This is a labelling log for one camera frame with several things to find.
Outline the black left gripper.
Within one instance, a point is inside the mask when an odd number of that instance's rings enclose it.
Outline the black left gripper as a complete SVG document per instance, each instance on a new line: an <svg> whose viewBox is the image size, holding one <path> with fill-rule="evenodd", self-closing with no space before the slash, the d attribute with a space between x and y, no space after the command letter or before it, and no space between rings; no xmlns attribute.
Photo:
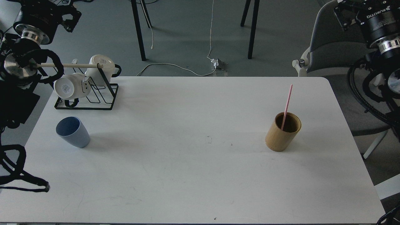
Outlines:
<svg viewBox="0 0 400 225"><path fill-rule="evenodd" d="M47 36L54 36L58 25L71 33L76 27L82 13L74 5L62 5L61 10L56 4L48 0L21 0L21 9L17 15L13 28L21 34L25 27L35 27ZM71 19L62 19L70 15Z"/></svg>

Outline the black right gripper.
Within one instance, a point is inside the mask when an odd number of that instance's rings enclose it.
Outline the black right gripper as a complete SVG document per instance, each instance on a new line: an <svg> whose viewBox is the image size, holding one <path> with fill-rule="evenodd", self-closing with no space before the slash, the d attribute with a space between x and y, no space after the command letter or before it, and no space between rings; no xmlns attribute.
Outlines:
<svg viewBox="0 0 400 225"><path fill-rule="evenodd" d="M358 25L368 48L376 48L380 40L399 35L399 2L337 0L334 14L343 31Z"/></svg>

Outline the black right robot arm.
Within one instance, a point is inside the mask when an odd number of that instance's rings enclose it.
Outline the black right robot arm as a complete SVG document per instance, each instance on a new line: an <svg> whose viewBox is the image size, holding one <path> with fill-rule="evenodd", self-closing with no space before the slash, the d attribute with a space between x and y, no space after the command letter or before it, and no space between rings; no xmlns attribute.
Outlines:
<svg viewBox="0 0 400 225"><path fill-rule="evenodd" d="M344 31L357 24L374 49L349 68L353 96L399 138L399 1L339 0L334 14Z"/></svg>

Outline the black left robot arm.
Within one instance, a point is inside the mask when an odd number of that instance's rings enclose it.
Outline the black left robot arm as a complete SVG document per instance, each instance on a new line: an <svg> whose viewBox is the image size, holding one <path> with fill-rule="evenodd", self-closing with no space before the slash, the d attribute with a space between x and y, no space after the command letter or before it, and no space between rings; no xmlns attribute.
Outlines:
<svg viewBox="0 0 400 225"><path fill-rule="evenodd" d="M72 32L81 12L73 0L58 5L51 0L18 0L21 8L12 28L1 32L1 133L16 129L33 112L40 96L37 84L54 84L64 74L59 56L42 49L51 44L62 26Z"/></svg>

